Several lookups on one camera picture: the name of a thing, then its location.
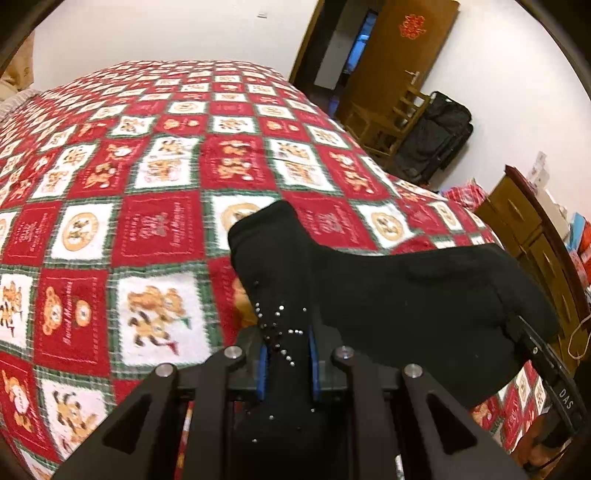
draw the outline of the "wooden cabinet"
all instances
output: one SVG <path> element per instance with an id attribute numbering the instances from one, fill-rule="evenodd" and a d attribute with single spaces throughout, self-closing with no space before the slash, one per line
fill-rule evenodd
<path id="1" fill-rule="evenodd" d="M 568 354 L 569 340 L 580 319 L 589 314 L 589 305 L 562 239 L 521 173 L 507 166 L 505 177 L 476 214 L 552 302 L 560 319 L 560 331 L 552 347 L 574 372 L 580 362 Z M 570 347 L 573 355 L 583 353 L 587 335 L 584 328 L 575 334 Z"/>

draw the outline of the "black suitcase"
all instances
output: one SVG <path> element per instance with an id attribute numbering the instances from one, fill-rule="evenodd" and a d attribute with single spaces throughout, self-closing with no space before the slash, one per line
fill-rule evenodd
<path id="1" fill-rule="evenodd" d="M 472 114 L 441 92 L 433 92 L 431 104 L 394 156 L 404 180 L 425 184 L 438 169 L 446 168 L 470 138 Z"/>

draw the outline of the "checkered blanket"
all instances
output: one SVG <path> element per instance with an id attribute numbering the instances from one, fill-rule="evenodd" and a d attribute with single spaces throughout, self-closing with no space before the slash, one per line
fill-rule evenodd
<path id="1" fill-rule="evenodd" d="M 280 198 L 353 254 L 495 241 L 251 63 L 126 62 L 4 121 L 0 431 L 37 479 L 155 365 L 203 362 L 252 321 L 227 232 Z M 543 396 L 526 368 L 475 419 L 510 449 Z"/>

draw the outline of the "metal bolt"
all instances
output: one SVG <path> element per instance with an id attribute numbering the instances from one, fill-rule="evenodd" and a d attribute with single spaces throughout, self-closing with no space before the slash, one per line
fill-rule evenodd
<path id="1" fill-rule="evenodd" d="M 404 367 L 404 374 L 410 378 L 418 378 L 423 374 L 423 367 L 417 364 L 408 364 Z"/>
<path id="2" fill-rule="evenodd" d="M 341 360 L 348 360 L 349 358 L 352 358 L 355 354 L 355 350 L 353 350 L 350 346 L 340 346 L 335 350 L 335 355 L 337 358 L 340 358 Z"/>
<path id="3" fill-rule="evenodd" d="M 226 358 L 231 360 L 235 360 L 236 358 L 240 358 L 242 356 L 242 349 L 238 345 L 232 345 L 227 347 L 223 354 Z"/>
<path id="4" fill-rule="evenodd" d="M 160 364 L 156 367 L 156 375 L 159 377 L 170 377 L 174 372 L 174 367 L 171 364 Z"/>

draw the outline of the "bed sheet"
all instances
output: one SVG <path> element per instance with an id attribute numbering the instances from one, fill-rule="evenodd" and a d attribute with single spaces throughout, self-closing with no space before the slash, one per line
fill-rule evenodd
<path id="1" fill-rule="evenodd" d="M 37 479 L 156 365 L 202 362 L 252 321 L 226 236 L 281 198 L 317 242 L 353 254 L 496 241 L 248 62 L 125 62 L 5 121 L 0 431 Z M 526 366 L 473 417 L 511 450 L 544 399 Z"/>

